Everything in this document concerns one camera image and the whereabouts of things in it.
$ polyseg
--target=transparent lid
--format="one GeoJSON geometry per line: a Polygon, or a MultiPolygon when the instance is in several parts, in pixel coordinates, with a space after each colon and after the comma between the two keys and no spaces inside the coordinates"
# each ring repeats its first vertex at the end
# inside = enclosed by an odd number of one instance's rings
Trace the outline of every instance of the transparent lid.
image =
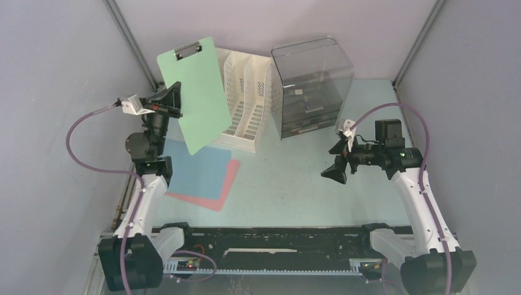
{"type": "Polygon", "coordinates": [[[339,111],[354,69],[333,37],[275,47],[272,56],[284,89],[282,124],[339,111]]]}

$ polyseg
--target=black wire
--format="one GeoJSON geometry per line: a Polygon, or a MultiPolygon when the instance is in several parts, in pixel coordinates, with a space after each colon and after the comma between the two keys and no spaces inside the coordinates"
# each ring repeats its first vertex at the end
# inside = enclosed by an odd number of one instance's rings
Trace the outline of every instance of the black wire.
{"type": "Polygon", "coordinates": [[[360,136],[360,140],[363,141],[364,143],[374,143],[374,144],[380,144],[378,141],[374,141],[374,140],[365,140],[362,135],[360,134],[357,134],[355,135],[355,138],[360,136]]]}

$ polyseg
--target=table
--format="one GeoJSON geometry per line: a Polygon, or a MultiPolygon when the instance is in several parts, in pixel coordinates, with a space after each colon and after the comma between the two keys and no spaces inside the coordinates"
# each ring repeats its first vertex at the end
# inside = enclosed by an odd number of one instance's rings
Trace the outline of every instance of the table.
{"type": "MultiPolygon", "coordinates": [[[[396,97],[390,81],[355,80],[341,118],[358,120],[373,107],[391,102],[396,97]]],[[[402,120],[406,146],[411,146],[398,107],[372,114],[357,134],[374,139],[378,119],[402,120]]],[[[222,211],[165,196],[154,225],[181,221],[199,227],[409,225],[398,192],[379,167],[360,166],[357,174],[348,175],[346,185],[320,176],[332,165],[334,156],[327,151],[338,140],[334,127],[329,127],[281,141],[270,117],[255,154],[231,149],[241,165],[222,211]]]]}

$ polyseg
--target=white wall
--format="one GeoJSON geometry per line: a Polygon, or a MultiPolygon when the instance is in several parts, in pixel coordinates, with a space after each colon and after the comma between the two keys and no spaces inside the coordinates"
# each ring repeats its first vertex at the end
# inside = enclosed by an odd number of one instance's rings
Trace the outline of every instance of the white wall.
{"type": "MultiPolygon", "coordinates": [[[[0,28],[0,293],[79,294],[124,177],[76,165],[65,134],[121,93],[150,89],[101,0],[2,1],[0,28]]],[[[138,128],[112,110],[80,125],[72,148],[127,169],[124,141],[138,128]]]]}
{"type": "Polygon", "coordinates": [[[435,0],[119,0],[148,65],[212,36],[218,47],[270,56],[274,46],[333,35],[359,79],[394,79],[435,0]]]}
{"type": "Polygon", "coordinates": [[[479,294],[519,294],[521,281],[520,12],[517,0],[449,1],[400,88],[429,124],[433,191],[476,255],[479,294]]]}

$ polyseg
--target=clear plastic container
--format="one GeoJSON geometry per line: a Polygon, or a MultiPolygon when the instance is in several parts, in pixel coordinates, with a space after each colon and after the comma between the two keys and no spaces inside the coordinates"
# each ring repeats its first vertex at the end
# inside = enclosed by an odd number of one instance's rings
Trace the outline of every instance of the clear plastic container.
{"type": "Polygon", "coordinates": [[[272,49],[283,85],[273,115],[281,138],[333,126],[353,80],[353,64],[333,37],[272,49]]]}

